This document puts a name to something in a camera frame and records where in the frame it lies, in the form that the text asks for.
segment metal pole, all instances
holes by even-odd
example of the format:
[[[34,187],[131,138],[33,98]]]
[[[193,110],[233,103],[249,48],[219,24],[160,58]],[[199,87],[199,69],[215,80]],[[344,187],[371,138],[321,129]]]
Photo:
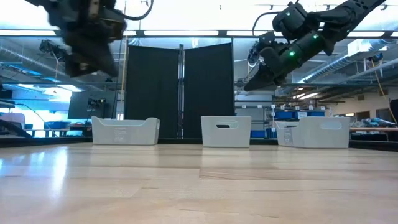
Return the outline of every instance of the metal pole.
[[[126,77],[126,73],[127,73],[127,71],[126,71],[126,62],[127,62],[127,51],[128,51],[128,46],[129,46],[129,43],[128,43],[128,38],[126,37],[125,39],[125,43],[124,43],[124,62],[123,62],[123,76],[122,76],[122,90],[121,90],[121,92],[120,92],[120,107],[121,108],[124,108],[123,107],[123,99],[124,99],[124,79],[125,79],[125,77]]]
[[[366,68],[366,58],[363,59],[363,71],[366,71],[368,68]]]
[[[183,138],[183,73],[184,73],[184,45],[180,44],[178,53],[178,131],[177,137]]]

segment wooden tabletop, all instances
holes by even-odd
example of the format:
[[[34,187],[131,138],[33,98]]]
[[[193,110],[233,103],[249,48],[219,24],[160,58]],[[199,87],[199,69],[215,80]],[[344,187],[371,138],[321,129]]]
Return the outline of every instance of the wooden tabletop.
[[[0,150],[0,223],[396,224],[398,153],[201,145]]]
[[[24,129],[24,131],[69,131],[68,128],[63,129]]]
[[[351,131],[398,131],[398,128],[350,128]]]

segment ceiling light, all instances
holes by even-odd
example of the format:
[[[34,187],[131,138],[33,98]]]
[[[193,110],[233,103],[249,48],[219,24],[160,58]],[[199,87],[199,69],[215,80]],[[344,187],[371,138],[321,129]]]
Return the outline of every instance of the ceiling light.
[[[57,98],[57,99],[49,99],[52,102],[70,102],[70,98]]]
[[[126,30],[123,32],[123,35],[134,36],[134,35],[137,35],[137,32],[134,30]]]
[[[72,91],[59,87],[51,87],[46,88],[43,94],[58,96],[59,98],[70,98],[72,96]]]
[[[149,30],[144,31],[145,35],[158,35],[158,36],[214,36],[218,35],[215,30]]]
[[[25,84],[18,84],[18,86],[24,87],[24,88],[30,88],[30,89],[34,89],[35,88],[33,85],[25,85]]]
[[[300,97],[302,97],[302,96],[304,96],[304,95],[305,95],[305,93],[302,93],[302,94],[297,95],[297,96],[293,96],[293,99],[300,98]]]
[[[273,31],[273,30],[258,30],[258,31],[254,31],[254,36],[257,37],[257,36],[260,36],[262,34],[265,34],[266,32],[270,32],[270,31]],[[274,34],[275,34],[276,37],[279,37],[279,38],[283,37],[281,32],[274,32]],[[244,31],[227,31],[226,35],[228,35],[228,36],[250,37],[250,36],[253,36],[253,32],[249,31],[249,30],[247,30],[247,31],[246,30],[244,30]]]
[[[301,97],[300,100],[305,100],[305,99],[311,98],[311,97],[313,97],[313,96],[316,96],[316,95],[318,95],[318,94],[319,94],[319,93],[311,93],[311,94],[308,94],[307,96]]]
[[[78,93],[78,92],[82,91],[81,89],[75,87],[74,85],[58,85],[58,86],[66,89],[66,90],[70,90],[72,92],[75,92],[75,93],[76,92]]]
[[[56,36],[53,30],[0,30],[0,35]]]
[[[358,31],[352,31],[351,33],[348,34],[348,37],[380,37],[384,34],[384,32],[379,32],[379,31],[368,31],[368,32],[358,32]]]

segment black partition panel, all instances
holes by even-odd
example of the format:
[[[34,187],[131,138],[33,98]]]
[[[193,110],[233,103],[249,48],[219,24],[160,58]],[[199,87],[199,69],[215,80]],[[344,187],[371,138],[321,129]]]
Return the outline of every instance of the black partition panel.
[[[201,116],[234,115],[232,44],[186,50],[184,75],[184,138],[201,138]]]
[[[160,119],[159,138],[177,138],[178,50],[129,47],[124,119]]]

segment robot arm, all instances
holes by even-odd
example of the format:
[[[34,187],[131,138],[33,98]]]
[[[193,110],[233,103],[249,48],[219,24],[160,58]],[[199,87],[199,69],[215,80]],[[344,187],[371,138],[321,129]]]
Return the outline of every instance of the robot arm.
[[[264,63],[244,87],[245,91],[257,90],[268,85],[280,85],[287,74],[322,50],[331,55],[336,42],[343,40],[358,24],[385,0],[348,0],[329,11],[307,13],[301,4],[292,2],[278,13],[272,21],[277,32],[288,44],[275,41],[273,32],[259,37],[248,56],[248,62],[257,62],[261,56]],[[320,23],[325,25],[318,31]]]
[[[26,0],[35,6],[43,6],[49,14],[49,22],[61,30],[63,41],[72,47],[72,54],[65,57],[65,70],[71,77],[78,77],[102,70],[111,77],[119,72],[114,64],[108,44],[121,40],[127,27],[125,19],[141,20],[116,10],[116,0]]]

